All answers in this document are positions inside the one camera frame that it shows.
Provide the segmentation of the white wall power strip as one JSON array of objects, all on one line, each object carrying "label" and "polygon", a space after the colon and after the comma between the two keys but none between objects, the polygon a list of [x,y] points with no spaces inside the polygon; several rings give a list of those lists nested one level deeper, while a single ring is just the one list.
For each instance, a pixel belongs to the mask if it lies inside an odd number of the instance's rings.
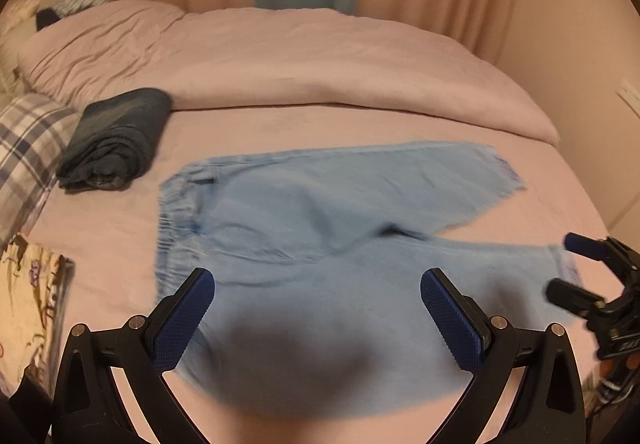
[{"label": "white wall power strip", "polygon": [[640,93],[627,80],[620,82],[616,94],[640,118]]}]

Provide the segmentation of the folded dark grey garment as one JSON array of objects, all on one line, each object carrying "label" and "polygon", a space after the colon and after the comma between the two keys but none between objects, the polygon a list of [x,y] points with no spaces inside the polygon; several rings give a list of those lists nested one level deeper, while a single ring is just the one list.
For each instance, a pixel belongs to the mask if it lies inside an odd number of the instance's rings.
[{"label": "folded dark grey garment", "polygon": [[87,106],[56,168],[58,186],[70,193],[126,188],[151,167],[171,107],[171,96],[154,88]]}]

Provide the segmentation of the pink duvet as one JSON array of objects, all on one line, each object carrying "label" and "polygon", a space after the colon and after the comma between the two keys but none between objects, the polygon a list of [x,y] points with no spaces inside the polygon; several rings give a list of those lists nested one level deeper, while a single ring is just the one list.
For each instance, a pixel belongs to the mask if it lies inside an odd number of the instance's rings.
[{"label": "pink duvet", "polygon": [[559,141],[520,86],[450,37],[328,8],[200,14],[119,0],[37,32],[17,66],[32,90],[75,109],[155,88],[178,110],[343,104]]}]

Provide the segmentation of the plaid pillow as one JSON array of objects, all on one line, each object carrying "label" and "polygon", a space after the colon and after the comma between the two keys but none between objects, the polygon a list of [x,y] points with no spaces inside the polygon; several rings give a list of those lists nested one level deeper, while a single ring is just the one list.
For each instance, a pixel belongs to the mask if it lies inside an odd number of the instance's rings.
[{"label": "plaid pillow", "polygon": [[1,112],[1,243],[37,210],[79,115],[41,94],[14,98]]}]

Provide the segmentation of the light blue denim pants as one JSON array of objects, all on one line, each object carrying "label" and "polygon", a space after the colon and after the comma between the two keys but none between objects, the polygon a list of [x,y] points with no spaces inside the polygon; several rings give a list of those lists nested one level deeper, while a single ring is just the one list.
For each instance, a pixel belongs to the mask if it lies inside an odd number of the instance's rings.
[{"label": "light blue denim pants", "polygon": [[473,244],[440,232],[522,190],[495,149],[470,143],[298,150],[190,164],[160,189],[156,282],[194,268],[216,297],[180,360],[186,380],[266,416],[369,416],[468,382],[420,297],[440,268],[492,314],[544,328],[559,246]]}]

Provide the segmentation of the striped pillow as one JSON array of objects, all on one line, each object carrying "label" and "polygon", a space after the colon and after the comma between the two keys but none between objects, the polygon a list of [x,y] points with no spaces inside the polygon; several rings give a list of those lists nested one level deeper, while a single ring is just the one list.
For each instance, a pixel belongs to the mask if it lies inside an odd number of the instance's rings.
[{"label": "striped pillow", "polygon": [[36,13],[36,30],[40,31],[47,26],[58,22],[62,18],[78,14],[88,8],[107,3],[108,0],[56,0],[47,8]]}]

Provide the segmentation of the floral patterned cloth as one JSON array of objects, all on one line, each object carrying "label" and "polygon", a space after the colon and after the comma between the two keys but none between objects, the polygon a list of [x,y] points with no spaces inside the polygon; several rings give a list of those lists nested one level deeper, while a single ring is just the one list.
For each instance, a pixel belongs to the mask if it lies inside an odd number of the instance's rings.
[{"label": "floral patterned cloth", "polygon": [[14,236],[1,253],[1,393],[9,396],[31,367],[46,392],[54,389],[65,301],[73,262]]}]

